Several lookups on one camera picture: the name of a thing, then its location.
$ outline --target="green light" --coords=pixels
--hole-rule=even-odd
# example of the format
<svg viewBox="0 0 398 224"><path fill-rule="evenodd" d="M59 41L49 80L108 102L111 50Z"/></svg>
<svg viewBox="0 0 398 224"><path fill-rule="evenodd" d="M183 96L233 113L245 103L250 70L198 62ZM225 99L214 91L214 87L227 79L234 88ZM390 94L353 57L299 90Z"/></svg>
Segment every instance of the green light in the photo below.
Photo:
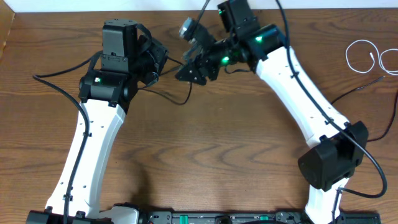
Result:
<svg viewBox="0 0 398 224"><path fill-rule="evenodd" d="M229 61L229 57L228 56L222 59L223 63L228 63L228 61Z"/></svg>
<svg viewBox="0 0 398 224"><path fill-rule="evenodd" d="M256 37L256 41L257 41L257 42L261 42L261 41L262 41L262 37L261 37L261 36Z"/></svg>

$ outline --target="wooden table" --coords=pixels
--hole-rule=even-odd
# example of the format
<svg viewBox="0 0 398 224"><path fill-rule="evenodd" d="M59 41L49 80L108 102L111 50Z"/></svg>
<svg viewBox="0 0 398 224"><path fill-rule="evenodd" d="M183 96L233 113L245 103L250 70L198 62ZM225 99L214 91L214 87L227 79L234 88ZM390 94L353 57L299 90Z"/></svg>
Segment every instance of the wooden table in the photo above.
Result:
<svg viewBox="0 0 398 224"><path fill-rule="evenodd" d="M101 50L101 29L110 18L131 18L180 59L189 44L178 37L184 20L198 12L86 12L17 14L0 62L0 223L23 223L29 210L43 210L67 157L77 110L61 94L32 79L72 67ZM262 25L283 28L275 10L256 11ZM369 39L379 50L397 46L397 9L288 10L292 45L308 75L332 100L385 73L352 72L345 50L352 41ZM202 23L217 38L226 37L215 11ZM353 66L371 65L368 45L349 53ZM398 69L397 55L384 56ZM165 69L175 66L169 62ZM77 97L85 69L51 78ZM172 74L154 90L183 100L186 83ZM355 123L363 121L370 137L385 130L392 113L398 78L347 96L336 108ZM346 211L381 214L396 223L398 212L397 123L383 140L368 144L382 165L389 190L380 199L344 194ZM144 208L184 211L266 211L303 209L308 184L297 159L308 151L295 121L272 90L251 73L220 73L215 82L193 87L191 100L175 106L152 93L133 99L125 124L114 142L106 169L101 209L132 202ZM348 187L368 193L381 189L373 165L364 159Z"/></svg>

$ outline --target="white wall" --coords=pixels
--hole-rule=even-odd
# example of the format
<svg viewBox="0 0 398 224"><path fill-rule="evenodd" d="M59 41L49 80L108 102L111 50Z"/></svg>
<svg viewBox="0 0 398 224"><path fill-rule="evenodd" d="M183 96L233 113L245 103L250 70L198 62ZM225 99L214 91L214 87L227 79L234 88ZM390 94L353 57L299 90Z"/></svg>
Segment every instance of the white wall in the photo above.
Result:
<svg viewBox="0 0 398 224"><path fill-rule="evenodd" d="M211 0L217 9L225 0ZM275 9L274 0L248 0L253 9ZM398 7L398 0L280 0L285 8ZM199 10L205 0L5 0L14 12Z"/></svg>

